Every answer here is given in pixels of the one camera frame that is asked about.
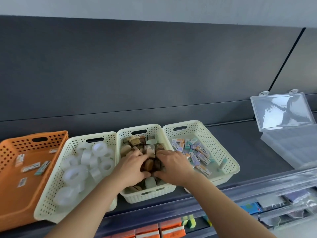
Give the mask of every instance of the clear plastic box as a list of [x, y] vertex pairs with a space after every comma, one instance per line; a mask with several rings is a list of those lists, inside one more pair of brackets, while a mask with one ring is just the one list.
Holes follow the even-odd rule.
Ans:
[[304, 93], [252, 96], [261, 140], [295, 169], [317, 166], [317, 124]]

